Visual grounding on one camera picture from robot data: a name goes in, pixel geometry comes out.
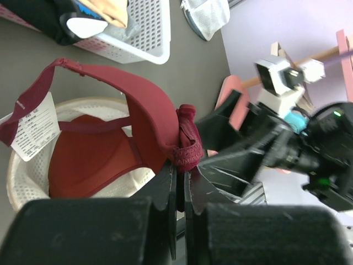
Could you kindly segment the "dark red bra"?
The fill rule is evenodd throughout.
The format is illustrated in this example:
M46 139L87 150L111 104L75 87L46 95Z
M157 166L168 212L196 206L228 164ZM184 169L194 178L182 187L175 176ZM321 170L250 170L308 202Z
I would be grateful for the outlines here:
M49 164L49 199L92 198L132 170L146 167L156 176L167 161L180 172L200 162L204 152L192 105L175 108L162 89L143 77L111 66L80 64L64 58L47 66L19 96L13 112L1 120L2 143L11 147L19 120L50 92L56 67L117 89L125 96L129 114L110 121L91 114L71 121L57 118L60 133Z

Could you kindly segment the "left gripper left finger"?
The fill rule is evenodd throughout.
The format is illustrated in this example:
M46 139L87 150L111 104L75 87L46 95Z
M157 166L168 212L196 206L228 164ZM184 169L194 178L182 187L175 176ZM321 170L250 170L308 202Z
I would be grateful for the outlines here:
M17 213L2 264L171 264L177 171L166 163L129 198L42 199Z

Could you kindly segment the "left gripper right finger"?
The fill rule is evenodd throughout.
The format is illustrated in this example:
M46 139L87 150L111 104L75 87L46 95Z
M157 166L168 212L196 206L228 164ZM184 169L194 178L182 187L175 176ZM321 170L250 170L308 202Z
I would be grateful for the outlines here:
M187 264L351 264L344 228L324 208L239 205L194 168L184 174Z

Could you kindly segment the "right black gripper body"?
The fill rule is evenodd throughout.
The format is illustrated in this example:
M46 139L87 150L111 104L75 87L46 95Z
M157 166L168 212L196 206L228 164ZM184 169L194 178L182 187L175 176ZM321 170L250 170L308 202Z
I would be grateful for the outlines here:
M192 172L193 204L229 203L226 193L240 198L253 187L262 166L306 174L311 183L318 184L322 157L305 146L283 119L253 107L245 134L232 127L229 119L239 100L240 93L232 91L196 123L204 150L218 153L202 158Z

